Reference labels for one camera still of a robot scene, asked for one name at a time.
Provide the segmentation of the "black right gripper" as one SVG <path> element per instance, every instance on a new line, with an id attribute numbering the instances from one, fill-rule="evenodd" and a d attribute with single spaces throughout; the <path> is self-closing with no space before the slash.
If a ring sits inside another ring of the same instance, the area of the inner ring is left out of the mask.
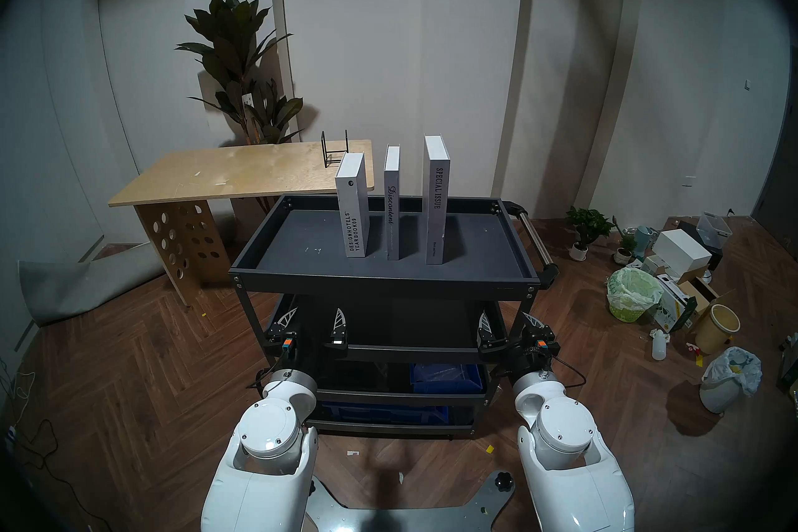
<path id="1" fill-rule="evenodd" d="M 497 376 L 525 376 L 530 373 L 548 373 L 552 361 L 559 355 L 559 343 L 551 328 L 540 319 L 523 313 L 523 340 L 511 345 L 507 350 Z M 477 348 L 494 349 L 499 340 L 493 333 L 486 313 L 480 315 L 477 325 Z"/>

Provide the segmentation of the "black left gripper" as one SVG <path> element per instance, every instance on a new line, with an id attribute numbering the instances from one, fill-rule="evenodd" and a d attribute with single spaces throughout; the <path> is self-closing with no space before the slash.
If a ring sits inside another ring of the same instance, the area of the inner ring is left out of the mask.
<path id="1" fill-rule="evenodd" d="M 346 319 L 341 308 L 336 309 L 330 335 L 309 329 L 295 332 L 291 321 L 296 311 L 297 308 L 290 309 L 272 320 L 265 335 L 265 353 L 277 357 L 277 368 L 322 374 L 333 361 L 347 357 Z"/>

